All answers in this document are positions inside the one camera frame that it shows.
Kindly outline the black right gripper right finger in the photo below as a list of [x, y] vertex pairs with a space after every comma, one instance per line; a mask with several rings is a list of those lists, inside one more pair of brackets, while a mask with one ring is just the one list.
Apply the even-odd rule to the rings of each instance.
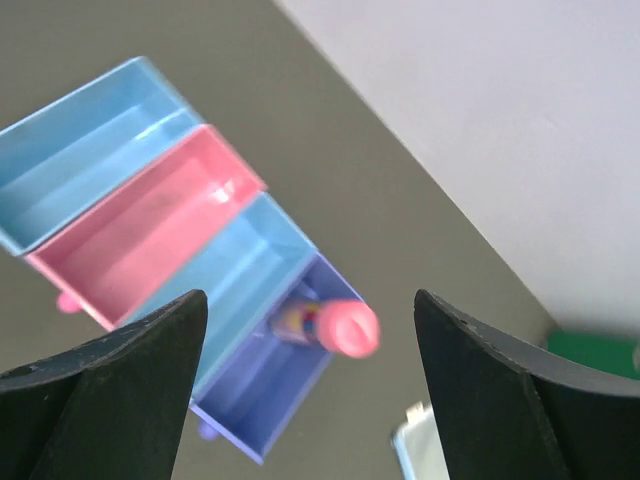
[[450, 478], [638, 478], [638, 381], [565, 360], [427, 290], [414, 323]]

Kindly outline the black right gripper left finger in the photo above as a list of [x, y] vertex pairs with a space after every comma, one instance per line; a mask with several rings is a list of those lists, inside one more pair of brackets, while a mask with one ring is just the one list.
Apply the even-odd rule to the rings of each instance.
[[208, 317], [191, 290], [146, 317], [1, 375], [4, 479], [168, 479]]

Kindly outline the purple plastic drawer bin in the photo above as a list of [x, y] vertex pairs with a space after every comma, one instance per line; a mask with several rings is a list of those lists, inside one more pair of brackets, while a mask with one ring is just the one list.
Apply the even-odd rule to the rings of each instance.
[[286, 342], [270, 330], [294, 300], [357, 299], [358, 293], [320, 253], [191, 403], [206, 441], [226, 438], [262, 464], [333, 355], [321, 346]]

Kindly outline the pink plastic drawer bin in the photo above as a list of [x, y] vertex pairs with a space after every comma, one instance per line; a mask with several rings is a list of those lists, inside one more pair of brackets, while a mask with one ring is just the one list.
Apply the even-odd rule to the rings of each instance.
[[203, 125], [26, 260], [112, 330], [265, 189], [217, 130]]

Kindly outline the pink capped glue stick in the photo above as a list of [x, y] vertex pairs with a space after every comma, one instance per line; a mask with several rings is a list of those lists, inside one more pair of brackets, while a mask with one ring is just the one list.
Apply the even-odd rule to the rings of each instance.
[[375, 312], [362, 300], [289, 300], [270, 321], [281, 340], [319, 345], [325, 350], [361, 359], [380, 345], [380, 325]]

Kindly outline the light blue drawer bin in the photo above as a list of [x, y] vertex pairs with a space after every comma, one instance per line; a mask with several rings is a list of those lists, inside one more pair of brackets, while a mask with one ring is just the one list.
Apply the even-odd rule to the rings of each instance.
[[189, 290], [205, 292], [208, 320], [191, 393], [196, 398], [315, 253], [315, 245], [280, 205], [262, 193], [128, 320], [138, 320]]

